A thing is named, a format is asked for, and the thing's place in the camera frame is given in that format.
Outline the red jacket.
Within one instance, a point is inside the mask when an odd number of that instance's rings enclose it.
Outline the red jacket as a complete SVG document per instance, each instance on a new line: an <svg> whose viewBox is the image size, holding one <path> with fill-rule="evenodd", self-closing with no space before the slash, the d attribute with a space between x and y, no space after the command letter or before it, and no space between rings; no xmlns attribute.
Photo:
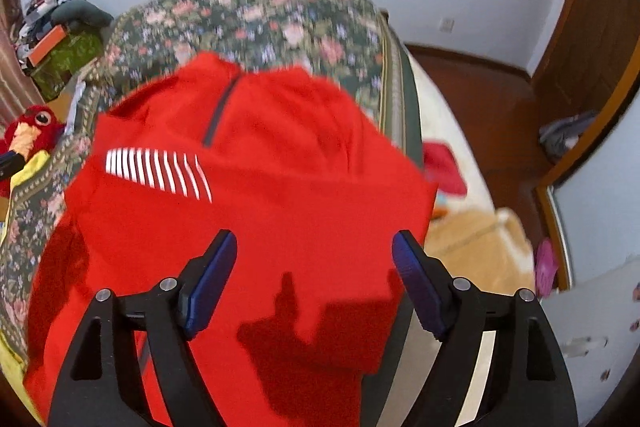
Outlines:
<svg viewBox="0 0 640 427"><path fill-rule="evenodd" d="M203 53L102 114L65 191L27 313L41 414L91 298L147 291L238 243L192 343L232 426L356 426L402 295L390 247L426 234L436 187L334 83Z"/></svg>

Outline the grey clothes on floor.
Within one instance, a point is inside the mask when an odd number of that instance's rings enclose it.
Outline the grey clothes on floor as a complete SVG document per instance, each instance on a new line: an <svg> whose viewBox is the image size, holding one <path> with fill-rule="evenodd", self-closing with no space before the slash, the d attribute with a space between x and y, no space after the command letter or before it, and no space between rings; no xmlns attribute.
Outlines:
<svg viewBox="0 0 640 427"><path fill-rule="evenodd" d="M594 110L545 124L538 131L538 142L547 157L561 159L578 142L598 116Z"/></svg>

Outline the pink slipper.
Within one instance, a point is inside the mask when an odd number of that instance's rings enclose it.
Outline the pink slipper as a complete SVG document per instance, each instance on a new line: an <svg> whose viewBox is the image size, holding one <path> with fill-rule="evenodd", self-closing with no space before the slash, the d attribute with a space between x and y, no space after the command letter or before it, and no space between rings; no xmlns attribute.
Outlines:
<svg viewBox="0 0 640 427"><path fill-rule="evenodd" d="M555 257L551 239L543 239L535 251L535 284L538 297L548 297L552 293L558 270L558 259Z"/></svg>

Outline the white cabinet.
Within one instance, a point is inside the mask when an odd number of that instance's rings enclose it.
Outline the white cabinet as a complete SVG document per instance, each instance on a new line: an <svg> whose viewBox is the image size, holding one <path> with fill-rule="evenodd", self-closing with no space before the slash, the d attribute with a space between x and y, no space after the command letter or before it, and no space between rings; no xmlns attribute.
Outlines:
<svg viewBox="0 0 640 427"><path fill-rule="evenodd" d="M573 386L578 424L600 413L639 347L639 261L541 301Z"/></svg>

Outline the small red cloth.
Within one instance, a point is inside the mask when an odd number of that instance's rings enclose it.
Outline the small red cloth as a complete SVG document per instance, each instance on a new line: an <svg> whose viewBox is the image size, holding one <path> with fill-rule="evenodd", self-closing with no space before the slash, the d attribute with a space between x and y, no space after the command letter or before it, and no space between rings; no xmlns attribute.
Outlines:
<svg viewBox="0 0 640 427"><path fill-rule="evenodd" d="M457 159L446 143L422 143L425 178L436 183L439 191L448 195L465 196L468 187L459 169Z"/></svg>

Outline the red parrot plush toy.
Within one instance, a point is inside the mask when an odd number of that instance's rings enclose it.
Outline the red parrot plush toy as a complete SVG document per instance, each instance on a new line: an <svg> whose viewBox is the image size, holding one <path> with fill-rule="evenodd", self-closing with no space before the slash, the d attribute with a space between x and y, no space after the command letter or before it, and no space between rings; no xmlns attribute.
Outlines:
<svg viewBox="0 0 640 427"><path fill-rule="evenodd" d="M30 106L6 128L1 138L1 196L10 195L14 174L40 152L52 153L64 124L47 105Z"/></svg>

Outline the cluttered pile of items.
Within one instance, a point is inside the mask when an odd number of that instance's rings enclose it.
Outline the cluttered pile of items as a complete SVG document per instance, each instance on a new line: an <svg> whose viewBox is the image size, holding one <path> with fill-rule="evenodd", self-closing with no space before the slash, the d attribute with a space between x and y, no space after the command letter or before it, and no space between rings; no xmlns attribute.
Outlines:
<svg viewBox="0 0 640 427"><path fill-rule="evenodd" d="M88 0L29 0L15 43L21 69L44 101L103 51L114 17Z"/></svg>

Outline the floral bed cover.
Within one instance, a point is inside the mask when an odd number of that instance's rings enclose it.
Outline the floral bed cover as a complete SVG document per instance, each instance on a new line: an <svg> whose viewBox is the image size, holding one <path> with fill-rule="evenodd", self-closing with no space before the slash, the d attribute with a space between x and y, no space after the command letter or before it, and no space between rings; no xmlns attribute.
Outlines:
<svg viewBox="0 0 640 427"><path fill-rule="evenodd" d="M14 188L1 241L1 337L28 360L26 314L64 192L88 156L96 117L201 51L251 69L299 65L350 93L411 160L422 158L409 54L371 0L151 0L115 20L103 55L79 74L81 95L58 144Z"/></svg>

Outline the wooden door frame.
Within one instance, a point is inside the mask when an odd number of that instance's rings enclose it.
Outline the wooden door frame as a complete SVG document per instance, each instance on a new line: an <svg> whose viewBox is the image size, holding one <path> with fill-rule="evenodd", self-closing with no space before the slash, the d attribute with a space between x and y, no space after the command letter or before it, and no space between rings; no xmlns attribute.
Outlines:
<svg viewBox="0 0 640 427"><path fill-rule="evenodd" d="M558 22L532 78L544 121L599 112L585 132L536 186L559 262L561 291L574 283L572 262L554 192L597 146L623 107L639 72L639 0L564 0Z"/></svg>

